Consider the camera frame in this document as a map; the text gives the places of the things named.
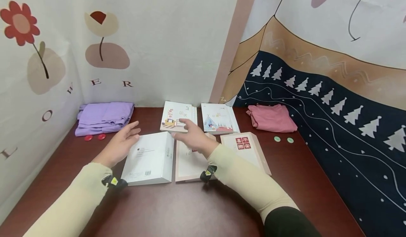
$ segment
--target table surface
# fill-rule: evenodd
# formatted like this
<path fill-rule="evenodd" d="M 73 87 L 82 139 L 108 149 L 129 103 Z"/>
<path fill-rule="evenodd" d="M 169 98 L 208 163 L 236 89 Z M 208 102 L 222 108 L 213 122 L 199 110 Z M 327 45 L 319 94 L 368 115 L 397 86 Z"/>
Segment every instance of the table surface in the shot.
<path fill-rule="evenodd" d="M 141 135 L 160 132 L 162 108 L 136 108 Z M 272 177 L 292 197 L 323 236 L 364 236 L 350 211 L 298 132 L 256 130 L 245 108 L 234 108 L 241 132 L 257 135 Z M 198 109 L 202 127 L 201 110 Z M 62 194 L 80 169 L 106 146 L 84 141 L 70 130 L 37 178 L 0 227 L 0 236 L 22 236 Z M 287 142 L 293 138 L 294 143 Z M 121 176 L 124 161 L 113 168 Z M 80 236 L 263 236 L 259 214 L 218 181 L 154 184 L 109 190 Z"/>

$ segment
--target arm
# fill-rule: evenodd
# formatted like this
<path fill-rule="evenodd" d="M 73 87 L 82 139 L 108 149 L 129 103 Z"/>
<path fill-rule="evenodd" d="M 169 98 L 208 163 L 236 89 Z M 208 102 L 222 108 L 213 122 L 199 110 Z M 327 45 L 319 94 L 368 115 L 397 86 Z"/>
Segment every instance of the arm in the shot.
<path fill-rule="evenodd" d="M 110 174 L 111 169 L 99 163 L 84 166 L 24 237 L 79 236 L 106 194 L 107 187 L 102 185 L 101 180 Z"/>
<path fill-rule="evenodd" d="M 102 179 L 123 160 L 140 138 L 137 122 L 126 125 L 107 144 L 93 162 L 84 166 L 70 186 L 24 234 L 24 237 L 76 237 L 85 228 L 100 204 L 107 187 Z"/>
<path fill-rule="evenodd" d="M 192 121 L 185 122 L 186 134 L 174 134 L 176 140 L 198 150 L 210 165 L 216 165 L 216 178 L 241 195 L 259 212 L 266 236 L 320 236 L 294 201 L 270 176 L 237 156 L 231 149 L 209 139 Z"/>

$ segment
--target white book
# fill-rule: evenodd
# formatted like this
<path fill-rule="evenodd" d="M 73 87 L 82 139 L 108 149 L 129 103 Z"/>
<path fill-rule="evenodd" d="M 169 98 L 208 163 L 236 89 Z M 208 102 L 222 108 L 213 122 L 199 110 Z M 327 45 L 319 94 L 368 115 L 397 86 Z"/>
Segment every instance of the white book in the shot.
<path fill-rule="evenodd" d="M 240 133 L 232 107 L 202 103 L 203 128 L 213 135 Z"/>
<path fill-rule="evenodd" d="M 216 138 L 205 133 L 209 138 Z M 200 181 L 200 175 L 207 170 L 209 164 L 203 154 L 192 150 L 181 141 L 176 141 L 175 181 Z"/>
<path fill-rule="evenodd" d="M 173 146 L 169 132 L 140 136 L 129 151 L 121 178 L 129 186 L 172 182 Z"/>
<path fill-rule="evenodd" d="M 221 143 L 232 149 L 235 154 L 252 163 L 267 175 L 271 175 L 264 152 L 258 138 L 251 132 L 222 135 Z"/>
<path fill-rule="evenodd" d="M 185 124 L 179 122 L 179 119 L 190 119 L 197 125 L 197 108 L 191 104 L 165 101 L 164 112 L 161 120 L 161 131 L 183 132 Z"/>

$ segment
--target purple cloth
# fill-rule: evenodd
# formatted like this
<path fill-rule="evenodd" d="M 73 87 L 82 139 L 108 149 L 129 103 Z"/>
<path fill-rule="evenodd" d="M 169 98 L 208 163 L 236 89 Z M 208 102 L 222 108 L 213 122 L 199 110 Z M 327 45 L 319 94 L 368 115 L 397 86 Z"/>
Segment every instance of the purple cloth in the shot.
<path fill-rule="evenodd" d="M 128 124 L 133 111 L 134 104 L 129 102 L 83 104 L 75 136 L 117 132 Z"/>

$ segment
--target folded pink clothing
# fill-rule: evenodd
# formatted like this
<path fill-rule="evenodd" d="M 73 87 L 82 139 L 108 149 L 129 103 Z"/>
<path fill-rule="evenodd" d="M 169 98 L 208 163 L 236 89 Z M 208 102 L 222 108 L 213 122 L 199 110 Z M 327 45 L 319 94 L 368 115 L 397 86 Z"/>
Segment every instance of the folded pink clothing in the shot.
<path fill-rule="evenodd" d="M 253 127 L 271 132 L 288 133 L 297 130 L 296 124 L 289 116 L 286 106 L 251 105 L 247 114 L 251 116 Z"/>

